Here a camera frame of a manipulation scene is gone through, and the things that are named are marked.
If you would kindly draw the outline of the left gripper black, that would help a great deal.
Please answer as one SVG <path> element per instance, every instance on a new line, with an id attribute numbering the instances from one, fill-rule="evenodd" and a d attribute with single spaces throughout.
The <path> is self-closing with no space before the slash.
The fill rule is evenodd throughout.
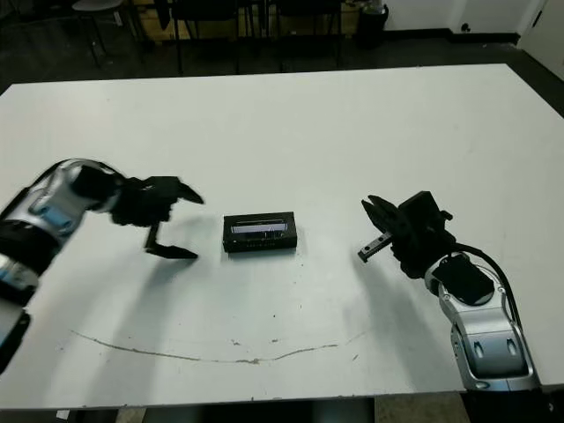
<path id="1" fill-rule="evenodd" d="M 172 260 L 197 259 L 196 253 L 177 246 L 163 246 L 157 241 L 160 223 L 170 220 L 178 198 L 204 204 L 204 199 L 177 177 L 128 178 L 111 209 L 111 219 L 121 226 L 146 227 L 145 251 L 148 254 Z"/>

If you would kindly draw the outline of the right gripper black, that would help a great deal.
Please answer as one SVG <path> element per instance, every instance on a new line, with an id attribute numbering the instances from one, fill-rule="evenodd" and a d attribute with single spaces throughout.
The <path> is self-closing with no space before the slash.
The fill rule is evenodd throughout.
<path id="1" fill-rule="evenodd" d="M 427 269 L 454 250 L 456 238 L 445 228 L 453 219 L 448 211 L 400 211 L 382 197 L 369 195 L 361 204 L 372 224 L 382 233 L 363 247 L 363 263 L 390 246 L 401 270 L 409 278 L 422 278 Z"/>

